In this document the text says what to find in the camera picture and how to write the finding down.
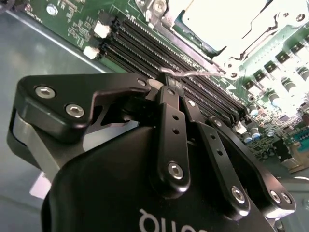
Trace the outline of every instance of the metal bracket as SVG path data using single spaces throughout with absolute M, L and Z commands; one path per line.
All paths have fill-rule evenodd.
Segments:
M 215 117 L 212 117 L 209 123 L 217 129 L 236 173 L 263 215 L 267 218 L 281 218 L 294 212 L 296 204 L 293 197 L 255 159 L 231 129 Z
M 188 117 L 189 127 L 194 127 L 191 130 L 194 131 L 195 140 L 203 148 L 201 153 L 207 156 L 205 162 L 209 162 L 213 169 L 214 176 L 211 178 L 214 179 L 218 188 L 216 199 L 218 202 L 224 202 L 221 210 L 227 217 L 240 220 L 249 214 L 250 203 L 220 137 L 214 128 L 200 121 L 203 117 L 192 100 L 183 98 L 182 103 Z
M 13 135 L 27 146 L 50 181 L 64 164 L 84 153 L 82 141 L 74 145 L 58 143 L 44 131 L 25 122 L 18 113 L 15 114 Z
M 161 87 L 159 121 L 156 125 L 157 149 L 151 173 L 154 189 L 165 198 L 178 198 L 190 186 L 190 169 L 184 113 L 178 110 L 178 95 Z
M 29 124 L 62 142 L 75 143 L 95 126 L 96 106 L 144 97 L 150 89 L 144 77 L 134 73 L 28 76 L 17 84 L 14 107 Z

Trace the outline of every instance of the screw hole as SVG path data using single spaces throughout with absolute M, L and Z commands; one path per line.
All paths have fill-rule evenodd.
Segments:
M 217 150 L 217 152 L 218 152 L 218 154 L 219 154 L 220 156 L 222 156 L 222 155 L 223 155 L 222 151 Z
M 305 19 L 305 15 L 304 14 L 299 14 L 298 16 L 297 16 L 297 18 L 296 18 L 296 21 L 297 22 L 301 22 L 301 21 L 303 21 L 304 19 Z
M 179 134 L 179 130 L 177 130 L 177 129 L 173 129 L 173 132 L 174 132 L 174 134 Z
M 179 120 L 179 118 L 176 115 L 173 115 L 173 119 L 175 119 L 176 121 Z
M 236 73 L 236 72 L 233 72 L 233 73 L 231 74 L 231 77 L 232 77 L 232 78 L 236 78 L 236 77 L 237 77 L 237 73 Z
M 248 98 L 248 100 L 252 102 L 252 101 L 255 100 L 255 97 L 254 97 L 254 96 L 250 96 L 250 97 Z

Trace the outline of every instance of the green circuit board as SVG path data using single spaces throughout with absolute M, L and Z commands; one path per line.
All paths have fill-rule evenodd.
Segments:
M 47 12 L 46 8 L 49 4 L 56 7 L 56 15 L 50 15 Z M 75 45 L 77 49 L 83 51 L 84 48 L 89 45 L 88 42 L 92 36 L 91 31 L 97 23 L 98 15 L 102 11 L 111 15 L 122 14 L 134 20 L 169 49 L 178 54 L 183 60 L 192 64 L 192 66 L 199 67 L 198 64 L 183 51 L 178 49 L 173 43 L 164 38 L 157 31 L 149 28 L 134 0 L 27 0 L 25 13 L 63 39 Z M 259 114 L 254 118 L 258 123 L 262 137 L 259 141 L 249 145 L 255 154 L 260 154 L 278 138 L 283 137 L 288 140 L 290 133 L 302 130 L 302 126 L 299 126 L 300 114 L 295 114 L 284 122 L 279 120 L 283 112 L 281 109 L 271 106 L 267 98 L 267 94 L 271 90 L 268 89 L 260 95 L 253 96 L 252 93 L 245 88 L 245 84 L 254 79 L 253 75 L 256 72 L 264 72 L 269 62 L 278 65 L 282 72 L 291 73 L 291 67 L 285 67 L 284 64 L 278 64 L 278 62 L 274 60 L 276 56 L 282 52 L 290 54 L 291 49 L 300 42 L 307 45 L 308 42 L 306 38 L 308 35 L 308 23 L 300 28 L 287 26 L 274 36 L 273 39 L 261 46 L 260 49 L 242 64 L 242 75 L 237 80 L 230 80 L 224 77 L 210 77 L 215 84 L 220 86 L 220 88 L 225 90 L 243 105 L 247 106 L 254 103 L 263 110 L 263 114 Z M 192 38 L 192 42 L 198 45 L 195 38 Z M 290 57 L 295 59 L 296 62 L 295 68 L 292 70 L 293 75 L 297 75 L 297 69 L 308 65 L 307 61 L 299 61 L 299 59 L 293 56 Z M 102 58 L 100 62 L 115 72 L 125 72 L 123 68 L 106 58 Z M 285 132 L 283 129 L 289 125 L 293 126 L 293 131 Z M 276 136 L 269 138 L 263 135 L 267 130 L 274 130 Z

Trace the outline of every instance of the mounting arm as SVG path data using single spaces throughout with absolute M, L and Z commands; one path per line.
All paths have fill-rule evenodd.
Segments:
M 147 209 L 158 217 L 186 218 L 200 231 L 213 224 L 255 231 L 256 223 L 258 231 L 272 231 L 265 217 L 295 211 L 292 196 L 222 121 L 205 122 L 180 82 L 166 75 L 158 80 L 109 73 L 18 82 L 7 142 L 53 182 L 43 208 L 51 214 L 50 227 L 125 231 L 130 225 L 136 229 L 129 231 L 145 231 L 133 222 Z M 87 133 L 130 120 L 139 126 L 83 150 Z M 102 209 L 132 220 L 94 220 Z M 69 220 L 60 226 L 64 215 Z

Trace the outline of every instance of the white label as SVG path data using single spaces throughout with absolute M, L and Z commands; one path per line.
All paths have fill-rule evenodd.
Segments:
M 157 218 L 152 215 L 147 213 L 145 210 L 140 209 L 140 213 L 142 214 L 142 216 L 140 217 L 140 221 L 139 221 L 139 225 L 140 225 L 140 232 L 149 232 L 146 230 L 145 228 L 145 220 L 151 220 L 154 224 L 154 230 L 151 232 L 167 232 L 166 230 L 166 220 L 165 218 L 161 218 L 161 225 L 159 223 L 159 221 L 157 220 Z M 171 221 L 171 227 L 172 227 L 172 232 L 177 232 L 176 231 L 176 223 L 174 221 Z M 181 229 L 181 232 L 207 232 L 205 230 L 199 230 L 196 231 L 192 226 L 189 225 L 184 225 Z
M 41 172 L 41 174 L 39 175 L 38 179 L 36 180 L 36 182 L 32 186 L 29 193 L 30 193 L 30 195 L 32 195 L 34 197 L 44 199 L 46 197 L 48 191 L 50 190 L 50 187 L 51 187 L 51 183 L 45 177 L 45 174 L 43 172 Z

